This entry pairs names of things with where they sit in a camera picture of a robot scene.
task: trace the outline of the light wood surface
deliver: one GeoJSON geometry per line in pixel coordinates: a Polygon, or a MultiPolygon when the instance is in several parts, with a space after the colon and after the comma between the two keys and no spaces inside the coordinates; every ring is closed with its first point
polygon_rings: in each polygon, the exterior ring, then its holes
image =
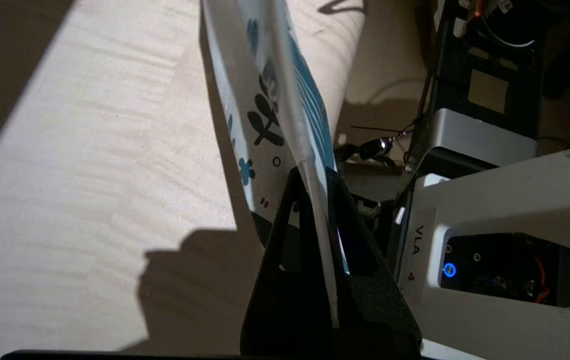
{"type": "MultiPolygon", "coordinates": [[[[289,6],[335,129],[364,17],[323,3],[289,6]]],[[[212,121],[200,3],[0,1],[0,34],[46,44],[67,6],[13,109],[20,80],[0,77],[0,357],[236,354],[262,249],[212,121]]]]}

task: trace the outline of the black holder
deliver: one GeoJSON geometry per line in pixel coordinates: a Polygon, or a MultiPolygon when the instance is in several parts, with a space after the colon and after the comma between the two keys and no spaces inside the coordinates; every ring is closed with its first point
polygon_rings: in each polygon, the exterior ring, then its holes
{"type": "Polygon", "coordinates": [[[422,334],[409,307],[340,175],[326,169],[326,176],[340,328],[331,326],[312,205],[294,168],[245,315],[241,353],[279,358],[419,359],[422,334]],[[285,230],[296,202],[301,267],[285,271],[280,266],[285,230]]]}

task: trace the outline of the blue led light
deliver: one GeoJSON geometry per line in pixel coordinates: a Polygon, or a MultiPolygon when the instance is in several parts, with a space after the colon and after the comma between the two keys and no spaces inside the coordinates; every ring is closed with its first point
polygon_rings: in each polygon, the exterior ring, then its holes
{"type": "Polygon", "coordinates": [[[445,266],[443,266],[443,274],[445,274],[445,276],[448,278],[453,278],[454,275],[456,275],[456,266],[454,266],[454,264],[451,262],[448,262],[445,264],[445,266]]]}

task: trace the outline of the hole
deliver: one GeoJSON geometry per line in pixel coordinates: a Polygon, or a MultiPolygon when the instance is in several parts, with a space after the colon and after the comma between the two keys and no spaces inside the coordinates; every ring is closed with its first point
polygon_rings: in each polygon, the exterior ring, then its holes
{"type": "Polygon", "coordinates": [[[467,99],[471,103],[504,114],[508,86],[508,82],[474,69],[467,99]]]}
{"type": "Polygon", "coordinates": [[[499,62],[504,68],[511,69],[511,70],[514,70],[514,71],[518,71],[518,65],[517,65],[517,64],[514,64],[513,62],[511,62],[511,61],[509,61],[509,60],[507,60],[507,59],[502,59],[502,58],[500,58],[500,59],[498,59],[498,62],[499,62]]]}
{"type": "Polygon", "coordinates": [[[522,232],[462,235],[447,242],[440,286],[570,307],[570,248],[522,232]]]}
{"type": "Polygon", "coordinates": [[[471,55],[474,55],[475,57],[479,57],[480,59],[489,59],[489,54],[484,51],[484,50],[480,50],[477,47],[472,47],[470,48],[470,50],[467,50],[467,52],[471,55]]]}

